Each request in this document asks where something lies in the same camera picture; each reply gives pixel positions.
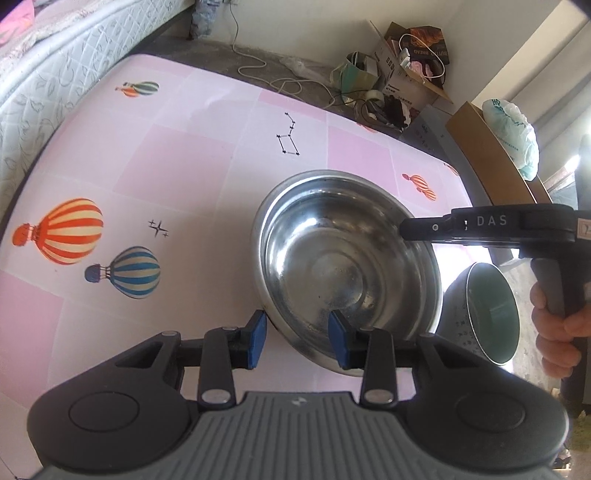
metal basin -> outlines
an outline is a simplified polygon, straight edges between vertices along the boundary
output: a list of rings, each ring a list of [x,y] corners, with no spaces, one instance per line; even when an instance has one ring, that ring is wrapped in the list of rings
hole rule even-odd
[[[358,328],[397,339],[434,332],[441,313],[439,268],[430,244],[405,242],[412,214],[373,183],[333,170],[278,185],[256,214],[252,246],[262,304],[300,353],[335,372],[331,310]]]

gray ribbed panel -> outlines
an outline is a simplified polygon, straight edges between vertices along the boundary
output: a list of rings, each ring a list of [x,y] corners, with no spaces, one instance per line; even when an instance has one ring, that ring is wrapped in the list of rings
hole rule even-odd
[[[35,480],[100,480],[50,467]],[[348,393],[249,393],[203,415],[185,443],[155,464],[110,480],[556,480],[548,468],[478,475],[420,450],[395,416]]]

pink item in box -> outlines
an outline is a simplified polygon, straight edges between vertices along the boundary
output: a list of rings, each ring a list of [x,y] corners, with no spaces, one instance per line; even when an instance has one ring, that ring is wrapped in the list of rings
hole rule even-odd
[[[33,25],[35,9],[33,0],[22,0],[12,12],[0,21],[0,45],[11,41]]]

constellation print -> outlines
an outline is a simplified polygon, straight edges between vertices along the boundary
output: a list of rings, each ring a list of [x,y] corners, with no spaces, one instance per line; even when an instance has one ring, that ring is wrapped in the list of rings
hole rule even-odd
[[[291,120],[291,125],[290,125],[290,132],[287,135],[277,135],[277,138],[279,139],[279,144],[281,145],[281,151],[286,155],[299,155],[300,152],[298,151],[296,144],[294,143],[294,139],[291,137],[291,134],[294,131],[294,127],[296,126],[296,123],[289,113],[285,112],[285,114]]]
[[[157,237],[160,232],[164,232],[162,236],[168,236],[168,230],[162,228],[162,220],[158,222],[158,225],[156,225],[156,222],[153,220],[149,221],[148,223],[150,224],[150,228],[154,229],[154,237]]]

silver screw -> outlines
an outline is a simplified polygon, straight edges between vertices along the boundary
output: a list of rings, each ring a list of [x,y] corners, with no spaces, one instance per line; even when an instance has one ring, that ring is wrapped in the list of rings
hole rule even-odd
[[[211,405],[222,405],[227,403],[231,398],[230,392],[221,388],[212,388],[203,392],[203,395],[201,395],[201,399]]]
[[[394,394],[388,390],[374,388],[365,392],[365,400],[376,405],[388,405],[394,401]]]

